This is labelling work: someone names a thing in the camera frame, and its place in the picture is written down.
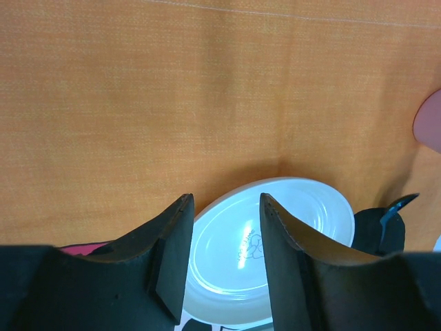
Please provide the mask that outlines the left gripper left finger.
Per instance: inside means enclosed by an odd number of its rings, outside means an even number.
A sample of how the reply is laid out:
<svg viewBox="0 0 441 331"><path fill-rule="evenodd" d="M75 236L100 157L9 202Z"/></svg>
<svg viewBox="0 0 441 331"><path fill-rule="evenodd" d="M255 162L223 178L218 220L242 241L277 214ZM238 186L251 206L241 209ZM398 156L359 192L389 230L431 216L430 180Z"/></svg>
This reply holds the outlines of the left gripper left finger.
<svg viewBox="0 0 441 331"><path fill-rule="evenodd" d="M56 324L178 324L194 224L184 194L158 216L87 255L65 258Z"/></svg>

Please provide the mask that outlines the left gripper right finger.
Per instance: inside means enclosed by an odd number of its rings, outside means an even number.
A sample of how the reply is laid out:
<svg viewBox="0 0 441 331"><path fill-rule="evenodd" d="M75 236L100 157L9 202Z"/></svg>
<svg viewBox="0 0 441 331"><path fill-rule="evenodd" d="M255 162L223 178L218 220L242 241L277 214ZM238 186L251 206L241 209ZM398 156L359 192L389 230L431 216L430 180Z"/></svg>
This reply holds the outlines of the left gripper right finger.
<svg viewBox="0 0 441 331"><path fill-rule="evenodd" d="M260 228L275 330L385 330L374 282L358 275L378 257L323 235L268 193Z"/></svg>

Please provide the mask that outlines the cream round plate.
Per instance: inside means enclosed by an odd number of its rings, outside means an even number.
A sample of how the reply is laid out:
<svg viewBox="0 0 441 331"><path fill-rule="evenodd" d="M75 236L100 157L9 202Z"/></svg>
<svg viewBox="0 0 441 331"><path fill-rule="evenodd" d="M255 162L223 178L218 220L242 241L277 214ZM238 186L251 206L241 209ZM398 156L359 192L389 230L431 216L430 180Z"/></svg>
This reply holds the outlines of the cream round plate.
<svg viewBox="0 0 441 331"><path fill-rule="evenodd" d="M272 323L260 195L273 196L290 214L343 245L355 232L352 208L335 188L298 177L243 185L195 218L183 312L214 329L246 330Z"/></svg>

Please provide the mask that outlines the blue metallic spoon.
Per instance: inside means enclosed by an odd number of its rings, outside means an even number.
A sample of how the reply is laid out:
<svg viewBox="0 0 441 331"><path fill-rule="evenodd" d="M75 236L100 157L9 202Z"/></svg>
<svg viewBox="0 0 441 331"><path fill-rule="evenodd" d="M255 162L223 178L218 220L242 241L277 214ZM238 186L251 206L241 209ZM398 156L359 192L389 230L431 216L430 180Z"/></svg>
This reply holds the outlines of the blue metallic spoon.
<svg viewBox="0 0 441 331"><path fill-rule="evenodd" d="M380 219L380 225L382 226L382 234L380 238L380 244L378 246L377 253L385 254L385 251L383 250L384 246L384 236L387 229L388 222L395 217L398 212L403 209L407 204L409 204L411 201L416 199L420 194L419 193L412 193L405 195L403 197L400 197L399 199L396 199L390 205L387 207L386 212Z"/></svg>

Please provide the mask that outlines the orange cartoon mouse towel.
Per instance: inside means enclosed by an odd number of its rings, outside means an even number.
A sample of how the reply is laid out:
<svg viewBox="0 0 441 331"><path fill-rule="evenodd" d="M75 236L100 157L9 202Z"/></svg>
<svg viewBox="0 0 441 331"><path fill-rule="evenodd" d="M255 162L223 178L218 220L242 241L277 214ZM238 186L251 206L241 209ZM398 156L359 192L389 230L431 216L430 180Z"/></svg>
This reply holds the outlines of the orange cartoon mouse towel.
<svg viewBox="0 0 441 331"><path fill-rule="evenodd" d="M440 236L439 1L2 1L1 243L115 239L176 198L305 177L355 211L416 194Z"/></svg>

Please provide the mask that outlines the pink plastic cup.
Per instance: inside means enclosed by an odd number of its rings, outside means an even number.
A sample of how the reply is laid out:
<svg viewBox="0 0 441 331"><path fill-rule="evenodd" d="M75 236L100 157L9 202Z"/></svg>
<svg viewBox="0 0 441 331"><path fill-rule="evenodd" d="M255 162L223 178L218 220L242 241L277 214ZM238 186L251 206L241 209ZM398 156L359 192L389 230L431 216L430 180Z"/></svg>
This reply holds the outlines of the pink plastic cup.
<svg viewBox="0 0 441 331"><path fill-rule="evenodd" d="M441 91L436 90L419 107L414 122L413 135L419 143L441 152Z"/></svg>

